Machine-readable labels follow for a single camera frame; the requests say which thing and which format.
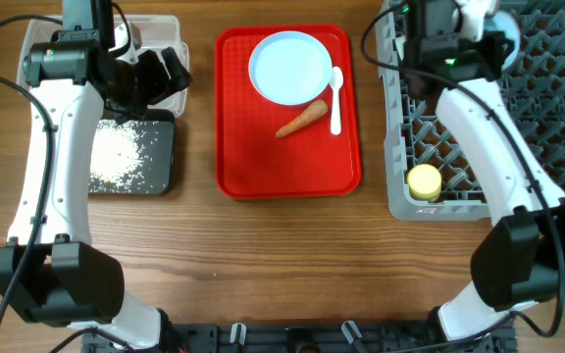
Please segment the orange carrot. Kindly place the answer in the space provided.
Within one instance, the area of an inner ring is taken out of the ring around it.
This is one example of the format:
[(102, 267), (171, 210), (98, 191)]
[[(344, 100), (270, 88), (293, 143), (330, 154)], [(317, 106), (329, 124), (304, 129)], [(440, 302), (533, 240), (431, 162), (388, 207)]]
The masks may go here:
[(325, 115), (328, 109), (329, 107), (324, 100), (319, 99), (314, 101), (291, 122), (281, 127), (276, 132), (276, 138), (287, 137), (306, 126), (311, 125)]

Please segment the white plastic spoon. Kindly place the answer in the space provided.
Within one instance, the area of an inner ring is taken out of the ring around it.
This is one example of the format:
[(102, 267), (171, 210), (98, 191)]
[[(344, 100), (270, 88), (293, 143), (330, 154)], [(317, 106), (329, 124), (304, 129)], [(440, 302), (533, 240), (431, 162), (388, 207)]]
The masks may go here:
[(343, 86), (343, 73), (340, 67), (333, 67), (329, 86), (333, 91), (330, 131), (332, 135), (340, 135), (342, 131), (339, 92)]

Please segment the light blue bowl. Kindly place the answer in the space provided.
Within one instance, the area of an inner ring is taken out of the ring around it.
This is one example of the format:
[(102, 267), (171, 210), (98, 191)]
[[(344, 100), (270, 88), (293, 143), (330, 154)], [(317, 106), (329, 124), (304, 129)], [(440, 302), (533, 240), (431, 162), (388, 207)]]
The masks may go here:
[(508, 13), (499, 10), (493, 17), (486, 19), (485, 29), (489, 31), (502, 31), (506, 38), (513, 43), (513, 50), (507, 54), (501, 66), (503, 72), (507, 71), (517, 59), (521, 46), (521, 30), (516, 20)]

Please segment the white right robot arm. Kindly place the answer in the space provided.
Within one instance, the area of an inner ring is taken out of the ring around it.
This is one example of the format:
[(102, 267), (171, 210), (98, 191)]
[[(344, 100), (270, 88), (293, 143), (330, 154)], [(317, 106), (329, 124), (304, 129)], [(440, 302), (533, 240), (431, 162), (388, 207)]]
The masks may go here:
[(519, 43), (491, 24), (495, 1), (412, 1), (403, 64), (410, 94), (436, 102), (489, 207), (471, 281), (437, 312), (449, 341), (472, 339), (539, 303), (565, 301), (565, 192), (509, 116), (498, 79)]

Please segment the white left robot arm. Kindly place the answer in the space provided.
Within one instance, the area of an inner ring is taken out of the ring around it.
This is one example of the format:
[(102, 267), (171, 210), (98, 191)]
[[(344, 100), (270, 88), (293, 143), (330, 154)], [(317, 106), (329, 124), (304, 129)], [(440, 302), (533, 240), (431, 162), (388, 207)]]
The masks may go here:
[(121, 264), (97, 250), (88, 221), (95, 131), (106, 113), (119, 123), (176, 129), (162, 102), (189, 87), (173, 48), (142, 50), (137, 34), (115, 38), (121, 7), (67, 1), (50, 40), (33, 44), (18, 90), (32, 123), (21, 203), (0, 247), (2, 310), (26, 323), (91, 333), (128, 352), (183, 352), (168, 315), (126, 292)]

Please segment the yellow plastic cup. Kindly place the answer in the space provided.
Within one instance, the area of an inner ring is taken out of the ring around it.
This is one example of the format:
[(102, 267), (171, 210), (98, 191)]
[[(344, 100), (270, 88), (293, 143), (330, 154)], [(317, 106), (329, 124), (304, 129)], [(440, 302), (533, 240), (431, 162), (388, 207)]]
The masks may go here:
[(428, 202), (439, 199), (442, 178), (436, 167), (429, 164), (418, 165), (407, 173), (405, 180), (413, 199)]

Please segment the large light blue plate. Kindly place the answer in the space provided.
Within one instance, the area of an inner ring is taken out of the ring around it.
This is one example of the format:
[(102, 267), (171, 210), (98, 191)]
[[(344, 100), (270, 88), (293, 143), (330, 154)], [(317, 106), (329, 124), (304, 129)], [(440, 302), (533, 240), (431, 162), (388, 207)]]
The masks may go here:
[(317, 98), (331, 80), (333, 60), (326, 46), (301, 31), (285, 30), (261, 40), (248, 61), (248, 76), (266, 100), (298, 106)]

